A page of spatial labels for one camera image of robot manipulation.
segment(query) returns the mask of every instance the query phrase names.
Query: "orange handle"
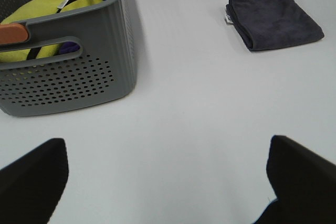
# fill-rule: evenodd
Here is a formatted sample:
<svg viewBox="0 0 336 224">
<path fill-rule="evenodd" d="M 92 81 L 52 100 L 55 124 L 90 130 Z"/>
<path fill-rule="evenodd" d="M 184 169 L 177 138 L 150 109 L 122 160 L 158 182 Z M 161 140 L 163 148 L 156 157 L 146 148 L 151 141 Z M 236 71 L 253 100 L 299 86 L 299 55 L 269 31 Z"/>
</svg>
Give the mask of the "orange handle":
<svg viewBox="0 0 336 224">
<path fill-rule="evenodd" d="M 0 25 L 0 45 L 23 42 L 28 39 L 28 31 L 19 23 Z"/>
</svg>

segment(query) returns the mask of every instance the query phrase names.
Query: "white surface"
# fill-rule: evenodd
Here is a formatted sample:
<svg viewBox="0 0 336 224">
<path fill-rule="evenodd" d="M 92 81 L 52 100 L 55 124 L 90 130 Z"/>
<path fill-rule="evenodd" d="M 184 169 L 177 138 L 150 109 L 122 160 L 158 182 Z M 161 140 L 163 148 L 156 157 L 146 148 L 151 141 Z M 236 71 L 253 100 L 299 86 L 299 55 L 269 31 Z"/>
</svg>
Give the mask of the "white surface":
<svg viewBox="0 0 336 224">
<path fill-rule="evenodd" d="M 274 134 L 336 163 L 334 0 L 296 0 L 323 40 L 259 53 L 225 25 L 226 2 L 129 0 L 139 59 L 129 96 L 49 116 L 0 113 L 1 166 L 66 139 L 70 177 L 50 224 L 252 223 L 274 198 Z"/>
</svg>

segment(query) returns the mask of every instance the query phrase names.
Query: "yellow garment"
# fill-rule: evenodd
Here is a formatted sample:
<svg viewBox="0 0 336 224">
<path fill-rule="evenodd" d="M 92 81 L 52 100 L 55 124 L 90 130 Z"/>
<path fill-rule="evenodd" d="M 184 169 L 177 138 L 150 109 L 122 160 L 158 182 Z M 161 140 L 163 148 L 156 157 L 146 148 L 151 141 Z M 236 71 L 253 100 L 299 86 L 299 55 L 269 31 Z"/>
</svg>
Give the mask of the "yellow garment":
<svg viewBox="0 0 336 224">
<path fill-rule="evenodd" d="M 42 17 L 57 12 L 57 6 L 64 0 L 32 0 L 21 6 L 18 10 L 5 18 L 0 24 L 9 24 L 22 19 Z M 84 6 L 94 5 L 102 0 L 76 0 L 66 5 L 61 12 L 81 8 Z M 60 44 L 44 46 L 37 55 L 37 59 L 54 56 L 60 47 Z M 0 62 L 15 62 L 27 59 L 30 49 L 19 51 L 0 52 Z"/>
</svg>

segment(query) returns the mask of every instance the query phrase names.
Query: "gray plastic basket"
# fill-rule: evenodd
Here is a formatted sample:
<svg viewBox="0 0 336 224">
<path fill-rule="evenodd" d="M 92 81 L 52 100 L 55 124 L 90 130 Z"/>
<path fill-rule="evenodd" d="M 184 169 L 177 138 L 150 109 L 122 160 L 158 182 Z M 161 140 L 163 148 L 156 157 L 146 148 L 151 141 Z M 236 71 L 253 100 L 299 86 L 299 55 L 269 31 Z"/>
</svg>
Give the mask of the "gray plastic basket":
<svg viewBox="0 0 336 224">
<path fill-rule="evenodd" d="M 0 0 L 0 20 L 30 0 Z M 13 51 L 73 41 L 78 52 L 0 63 L 0 107 L 30 116 L 75 110 L 121 98 L 136 81 L 132 29 L 126 0 L 20 20 L 26 42 L 1 45 Z"/>
</svg>

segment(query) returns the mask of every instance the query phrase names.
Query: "towel tag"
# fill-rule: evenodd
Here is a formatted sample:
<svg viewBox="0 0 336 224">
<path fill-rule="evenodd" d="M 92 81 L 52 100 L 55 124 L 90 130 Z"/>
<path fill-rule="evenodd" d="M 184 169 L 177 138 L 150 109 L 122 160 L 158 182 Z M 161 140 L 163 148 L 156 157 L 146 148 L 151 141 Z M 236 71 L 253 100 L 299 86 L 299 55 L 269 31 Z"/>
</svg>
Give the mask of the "towel tag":
<svg viewBox="0 0 336 224">
<path fill-rule="evenodd" d="M 69 0 L 64 0 L 62 1 L 58 6 L 57 9 L 63 9 L 64 6 L 66 6 L 66 4 L 69 2 Z"/>
<path fill-rule="evenodd" d="M 224 13 L 224 16 L 225 16 L 225 22 L 226 22 L 226 24 L 232 25 L 233 21 L 232 21 L 231 17 L 226 12 Z"/>
</svg>

